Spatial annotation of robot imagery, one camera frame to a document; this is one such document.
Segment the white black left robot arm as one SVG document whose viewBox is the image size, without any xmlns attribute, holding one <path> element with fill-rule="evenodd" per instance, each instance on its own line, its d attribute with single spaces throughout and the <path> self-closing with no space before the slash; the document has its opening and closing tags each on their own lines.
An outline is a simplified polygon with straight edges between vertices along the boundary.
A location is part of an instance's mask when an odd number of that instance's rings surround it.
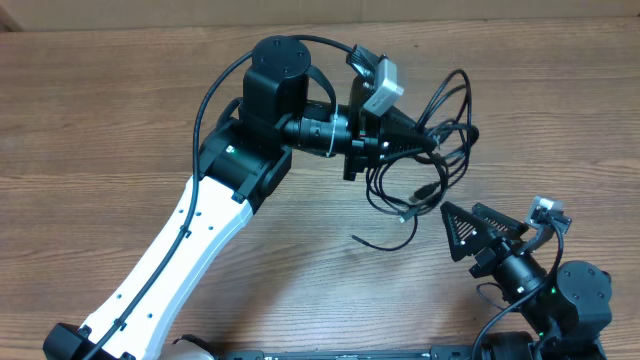
<svg viewBox="0 0 640 360">
<path fill-rule="evenodd" d="M 243 92 L 208 134 L 193 136 L 192 174 L 171 217 L 117 290 L 81 325 L 59 323 L 49 359 L 156 359 L 182 307 L 221 250 L 291 168 L 295 151 L 345 158 L 343 176 L 416 155 L 436 141 L 396 106 L 395 64 L 345 48 L 347 104 L 311 60 L 309 35 L 258 42 L 238 63 Z"/>
</svg>

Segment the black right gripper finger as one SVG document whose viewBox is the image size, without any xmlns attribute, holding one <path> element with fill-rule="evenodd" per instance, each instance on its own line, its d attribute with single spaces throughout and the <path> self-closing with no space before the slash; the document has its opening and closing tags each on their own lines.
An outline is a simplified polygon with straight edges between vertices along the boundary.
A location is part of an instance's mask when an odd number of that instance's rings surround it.
<svg viewBox="0 0 640 360">
<path fill-rule="evenodd" d="M 481 203 L 476 203 L 472 207 L 472 214 L 489 223 L 510 238 L 520 238 L 529 229 L 526 224 Z"/>
<path fill-rule="evenodd" d="M 440 211 L 454 262 L 477 255 L 498 237 L 495 227 L 449 201 L 440 206 Z"/>
</svg>

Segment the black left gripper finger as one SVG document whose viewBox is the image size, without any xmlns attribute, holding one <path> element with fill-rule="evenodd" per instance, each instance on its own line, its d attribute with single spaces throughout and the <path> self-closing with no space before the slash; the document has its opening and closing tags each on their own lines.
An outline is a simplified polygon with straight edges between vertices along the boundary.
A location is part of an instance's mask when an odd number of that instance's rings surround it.
<svg viewBox="0 0 640 360">
<path fill-rule="evenodd" d="M 402 144 L 434 145 L 435 140 L 418 130 L 416 126 L 416 122 L 392 106 L 384 114 L 384 139 Z"/>
<path fill-rule="evenodd" d="M 380 150 L 379 161 L 388 163 L 406 157 L 413 157 L 421 153 L 432 152 L 437 143 L 432 139 L 426 139 L 422 143 L 389 143 Z"/>
</svg>

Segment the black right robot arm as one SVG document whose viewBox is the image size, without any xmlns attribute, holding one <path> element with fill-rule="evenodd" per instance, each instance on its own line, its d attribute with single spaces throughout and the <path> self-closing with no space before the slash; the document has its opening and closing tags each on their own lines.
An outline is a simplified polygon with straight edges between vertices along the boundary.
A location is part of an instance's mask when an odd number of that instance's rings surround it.
<svg viewBox="0 0 640 360">
<path fill-rule="evenodd" d="M 537 196 L 524 221 L 481 203 L 440 207 L 453 261 L 471 257 L 474 278 L 492 277 L 506 307 L 479 332 L 473 359 L 602 359 L 612 280 L 585 261 L 564 262 L 572 223 L 558 200 Z"/>
</svg>

